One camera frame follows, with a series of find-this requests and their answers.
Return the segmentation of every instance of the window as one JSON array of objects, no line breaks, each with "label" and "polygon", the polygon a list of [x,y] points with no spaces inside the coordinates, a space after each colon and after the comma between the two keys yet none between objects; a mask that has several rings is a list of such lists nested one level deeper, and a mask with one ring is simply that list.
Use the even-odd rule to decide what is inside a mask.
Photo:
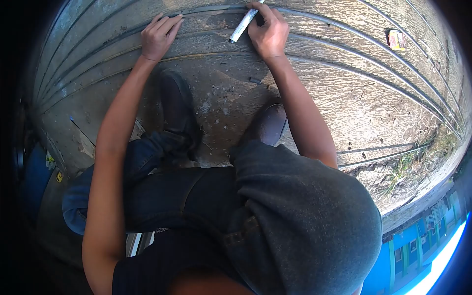
[{"label": "window", "polygon": [[402,259],[402,248],[395,250],[395,262],[399,262]]},{"label": "window", "polygon": [[421,244],[424,245],[428,240],[428,233],[421,236]]},{"label": "window", "polygon": [[410,242],[410,251],[415,252],[416,248],[418,248],[418,246],[416,245],[416,240],[411,241]]}]

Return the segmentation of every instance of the person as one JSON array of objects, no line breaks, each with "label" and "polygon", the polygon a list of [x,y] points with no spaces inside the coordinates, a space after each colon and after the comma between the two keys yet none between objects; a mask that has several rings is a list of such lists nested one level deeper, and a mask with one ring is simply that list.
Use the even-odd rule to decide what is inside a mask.
[{"label": "person", "polygon": [[[129,141],[150,72],[184,21],[158,14],[142,31],[142,55],[101,124],[95,164],[63,199],[64,219],[83,234],[95,294],[352,294],[380,252],[382,227],[366,189],[337,169],[331,133],[284,54],[289,27],[275,9],[248,33],[274,76],[269,100],[230,150],[232,167],[150,174],[164,160],[194,156],[202,131],[189,86],[160,74],[164,131]],[[275,147],[289,122],[297,155]],[[125,257],[126,233],[155,231]]]}]

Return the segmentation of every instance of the black shoe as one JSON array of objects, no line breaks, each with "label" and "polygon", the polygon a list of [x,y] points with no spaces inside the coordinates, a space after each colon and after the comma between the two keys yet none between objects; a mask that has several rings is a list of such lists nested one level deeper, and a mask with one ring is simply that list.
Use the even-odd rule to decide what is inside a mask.
[{"label": "black shoe", "polygon": [[275,146],[287,128],[287,115],[280,99],[270,99],[256,113],[238,145],[255,139]]},{"label": "black shoe", "polygon": [[160,73],[159,84],[164,130],[187,137],[188,157],[195,161],[195,152],[202,142],[203,130],[195,117],[190,87],[178,73],[170,69]]}]

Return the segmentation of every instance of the blue building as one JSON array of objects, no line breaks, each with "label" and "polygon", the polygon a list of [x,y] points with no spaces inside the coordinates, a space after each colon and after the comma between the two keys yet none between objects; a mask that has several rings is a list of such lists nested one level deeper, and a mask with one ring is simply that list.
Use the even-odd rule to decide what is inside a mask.
[{"label": "blue building", "polygon": [[459,201],[456,192],[442,198],[423,218],[384,243],[361,295],[403,295],[425,278],[434,258],[465,221]]}]

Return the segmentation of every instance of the marker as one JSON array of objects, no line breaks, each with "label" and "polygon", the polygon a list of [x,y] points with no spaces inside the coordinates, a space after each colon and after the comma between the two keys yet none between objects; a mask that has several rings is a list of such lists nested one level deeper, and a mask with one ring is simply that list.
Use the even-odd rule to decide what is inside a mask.
[{"label": "marker", "polygon": [[244,30],[247,28],[249,23],[253,20],[254,16],[258,13],[259,11],[257,9],[250,9],[246,15],[244,16],[243,20],[239,23],[237,26],[236,30],[233,32],[233,34],[229,38],[229,42],[233,44],[234,42],[237,42],[239,37],[243,34]]}]

